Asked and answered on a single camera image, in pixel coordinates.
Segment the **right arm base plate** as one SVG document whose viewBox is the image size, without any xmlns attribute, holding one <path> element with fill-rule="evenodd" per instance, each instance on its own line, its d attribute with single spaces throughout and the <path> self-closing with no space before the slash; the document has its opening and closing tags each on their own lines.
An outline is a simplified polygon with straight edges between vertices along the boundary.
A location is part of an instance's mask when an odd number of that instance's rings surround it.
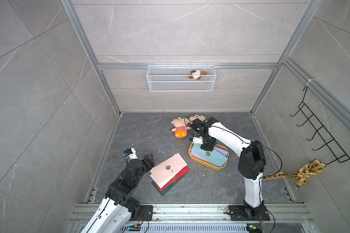
<svg viewBox="0 0 350 233">
<path fill-rule="evenodd" d="M 229 205 L 226 214 L 232 221 L 269 221 L 270 216 L 264 205 L 251 209 L 244 205 Z"/>
</svg>

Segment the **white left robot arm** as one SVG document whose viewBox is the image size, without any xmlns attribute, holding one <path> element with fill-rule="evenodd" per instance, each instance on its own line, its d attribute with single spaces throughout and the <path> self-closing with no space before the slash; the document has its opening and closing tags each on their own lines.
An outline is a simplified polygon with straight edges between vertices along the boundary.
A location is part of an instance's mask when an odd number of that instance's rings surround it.
<svg viewBox="0 0 350 233">
<path fill-rule="evenodd" d="M 97 211 L 81 232 L 116 233 L 131 219 L 143 219 L 140 202 L 132 196 L 144 175 L 155 166 L 154 158 L 148 154 L 139 159 L 127 150 L 123 155 L 124 170 L 109 185 Z"/>
</svg>

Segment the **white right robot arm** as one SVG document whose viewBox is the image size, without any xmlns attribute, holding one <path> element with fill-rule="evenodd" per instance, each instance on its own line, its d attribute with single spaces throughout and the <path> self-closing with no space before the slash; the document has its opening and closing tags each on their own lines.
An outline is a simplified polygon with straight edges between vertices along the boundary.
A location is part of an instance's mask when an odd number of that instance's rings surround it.
<svg viewBox="0 0 350 233">
<path fill-rule="evenodd" d="M 263 150 L 269 148 L 258 140 L 251 141 L 237 135 L 213 117 L 203 121 L 195 119 L 186 123 L 186 127 L 194 131 L 193 144 L 200 145 L 201 152 L 196 154 L 211 154 L 217 141 L 220 141 L 239 156 L 238 171 L 245 181 L 244 215 L 251 220 L 263 217 L 266 213 L 262 197 L 262 180 L 266 165 Z"/>
</svg>

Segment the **red envelope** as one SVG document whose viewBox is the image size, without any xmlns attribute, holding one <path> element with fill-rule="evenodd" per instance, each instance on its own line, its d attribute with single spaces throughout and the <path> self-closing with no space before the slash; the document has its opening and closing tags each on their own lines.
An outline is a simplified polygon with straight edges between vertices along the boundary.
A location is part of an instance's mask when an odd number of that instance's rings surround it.
<svg viewBox="0 0 350 233">
<path fill-rule="evenodd" d="M 189 167 L 188 166 L 185 166 L 179 173 L 177 173 L 172 179 L 174 180 L 177 180 L 179 179 L 180 177 L 184 176 L 185 174 L 187 174 L 188 172 L 190 171 Z"/>
</svg>

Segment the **dark green envelope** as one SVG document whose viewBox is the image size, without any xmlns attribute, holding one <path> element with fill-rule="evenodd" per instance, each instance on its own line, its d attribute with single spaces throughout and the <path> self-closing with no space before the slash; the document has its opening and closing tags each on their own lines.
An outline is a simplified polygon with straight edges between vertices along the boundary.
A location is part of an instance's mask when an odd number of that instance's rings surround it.
<svg viewBox="0 0 350 233">
<path fill-rule="evenodd" d="M 152 181 L 151 184 L 155 188 L 155 190 L 163 197 L 165 196 L 184 176 L 180 177 L 177 180 L 170 180 L 168 184 L 166 184 L 162 189 L 158 187 L 155 181 Z"/>
</svg>

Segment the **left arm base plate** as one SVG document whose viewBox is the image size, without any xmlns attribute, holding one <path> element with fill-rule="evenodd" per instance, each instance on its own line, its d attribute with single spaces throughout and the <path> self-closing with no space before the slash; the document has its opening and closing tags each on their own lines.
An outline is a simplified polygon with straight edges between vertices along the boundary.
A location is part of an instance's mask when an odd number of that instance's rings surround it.
<svg viewBox="0 0 350 233">
<path fill-rule="evenodd" d="M 142 218 L 144 218 L 144 220 L 151 221 L 154 213 L 153 209 L 154 209 L 154 206 L 149 204 L 135 206 L 132 209 L 129 209 L 131 213 L 130 221 L 139 220 L 139 219 L 141 220 Z"/>
</svg>

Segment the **pink envelope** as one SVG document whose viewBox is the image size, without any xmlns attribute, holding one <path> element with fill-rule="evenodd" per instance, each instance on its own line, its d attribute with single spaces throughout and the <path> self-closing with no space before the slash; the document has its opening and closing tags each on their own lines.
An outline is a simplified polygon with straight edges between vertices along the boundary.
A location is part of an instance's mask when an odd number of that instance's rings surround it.
<svg viewBox="0 0 350 233">
<path fill-rule="evenodd" d="M 150 176 L 159 187 L 163 187 L 187 165 L 182 156 L 176 153 L 166 161 L 152 168 L 150 170 Z"/>
</svg>

